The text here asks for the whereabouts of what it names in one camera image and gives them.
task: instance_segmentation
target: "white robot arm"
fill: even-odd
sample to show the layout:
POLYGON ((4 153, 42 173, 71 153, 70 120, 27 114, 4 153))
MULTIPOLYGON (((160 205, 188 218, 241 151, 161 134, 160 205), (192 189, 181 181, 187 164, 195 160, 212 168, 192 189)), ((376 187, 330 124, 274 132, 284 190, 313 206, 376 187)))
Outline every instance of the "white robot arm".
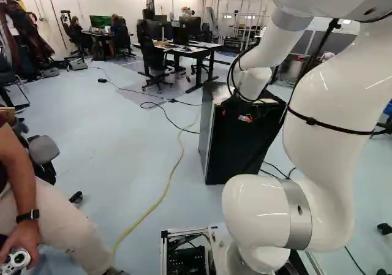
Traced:
POLYGON ((273 1, 277 9, 263 39, 233 66, 236 85, 250 98, 264 88, 268 69, 283 61, 313 16, 360 21, 361 29, 346 50, 307 73, 293 93, 284 147, 304 176, 294 182, 239 175, 224 188, 229 233, 244 261, 262 274, 280 268, 289 249, 333 251, 350 239, 353 169, 392 97, 391 0, 273 1))

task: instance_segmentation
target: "green screen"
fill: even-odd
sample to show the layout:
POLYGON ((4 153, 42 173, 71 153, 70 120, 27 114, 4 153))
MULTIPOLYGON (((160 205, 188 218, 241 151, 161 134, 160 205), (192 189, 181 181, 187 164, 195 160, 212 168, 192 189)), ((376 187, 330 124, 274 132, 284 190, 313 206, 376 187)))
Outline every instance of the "green screen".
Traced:
POLYGON ((104 28, 111 26, 110 16, 90 16, 91 26, 94 28, 104 28))

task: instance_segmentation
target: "floor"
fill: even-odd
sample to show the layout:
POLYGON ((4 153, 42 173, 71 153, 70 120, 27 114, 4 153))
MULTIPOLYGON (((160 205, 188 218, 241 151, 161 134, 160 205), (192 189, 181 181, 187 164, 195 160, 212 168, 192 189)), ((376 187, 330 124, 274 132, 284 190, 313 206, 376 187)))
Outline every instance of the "floor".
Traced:
MULTIPOLYGON (((216 59, 233 58, 218 54, 216 59)), ((136 67, 139 62, 125 66, 119 62, 89 64, 105 69, 118 86, 145 80, 133 67, 125 68, 136 67)), ((184 59, 182 64, 189 67, 191 61, 184 59)), ((226 71, 227 66, 216 64, 217 74, 224 75, 226 71)), ((180 147, 176 141, 178 130, 166 121, 161 110, 141 109, 114 86, 97 82, 104 76, 101 70, 90 68, 63 71, 58 77, 29 83, 26 88, 32 105, 22 115, 31 134, 49 135, 57 142, 61 154, 54 161, 58 171, 56 185, 67 196, 83 191, 81 210, 97 224, 105 242, 112 247, 117 237, 158 199, 180 147)), ((270 86, 269 90, 286 100, 291 92, 281 86, 270 86)), ((199 104, 201 94, 199 89, 178 99, 199 104)), ((11 97, 15 103, 23 101, 15 89, 11 97)), ((200 109, 170 103, 164 107, 181 127, 192 123, 200 109)), ((185 154, 167 197, 118 249, 116 266, 132 274, 159 273, 162 229, 204 227, 223 220, 222 186, 204 185, 197 135, 184 133, 182 140, 185 154)), ((348 247, 368 275, 379 268, 392 272, 392 236, 382 237, 375 229, 380 222, 392 222, 392 178, 387 175, 392 171, 391 156, 392 138, 377 136, 368 141, 355 171, 356 226, 348 247)), ((293 167, 280 134, 266 160, 284 172, 293 167)), ((264 169, 277 174, 267 165, 264 169)), ((293 176, 298 174, 301 173, 295 171, 293 176)), ((43 247, 41 252, 47 263, 40 274, 84 274, 62 253, 49 247, 43 247)), ((316 257, 325 274, 360 274, 345 250, 316 257)))

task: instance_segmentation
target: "wristwatch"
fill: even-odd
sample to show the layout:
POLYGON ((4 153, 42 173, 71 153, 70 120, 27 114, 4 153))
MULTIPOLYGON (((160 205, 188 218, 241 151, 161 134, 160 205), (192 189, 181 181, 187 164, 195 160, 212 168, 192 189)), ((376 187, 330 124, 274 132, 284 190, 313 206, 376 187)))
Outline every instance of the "wristwatch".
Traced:
POLYGON ((26 220, 38 220, 39 218, 39 209, 32 209, 30 212, 26 214, 20 214, 17 216, 17 223, 26 220))

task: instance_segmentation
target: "game controller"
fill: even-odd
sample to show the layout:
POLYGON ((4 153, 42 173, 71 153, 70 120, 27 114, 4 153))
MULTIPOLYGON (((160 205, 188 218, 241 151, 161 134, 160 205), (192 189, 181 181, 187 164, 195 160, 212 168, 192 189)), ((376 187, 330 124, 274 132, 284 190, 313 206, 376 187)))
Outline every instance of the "game controller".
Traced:
POLYGON ((0 267, 1 275, 13 275, 27 267, 30 261, 31 257, 26 250, 21 248, 12 249, 6 261, 0 267))

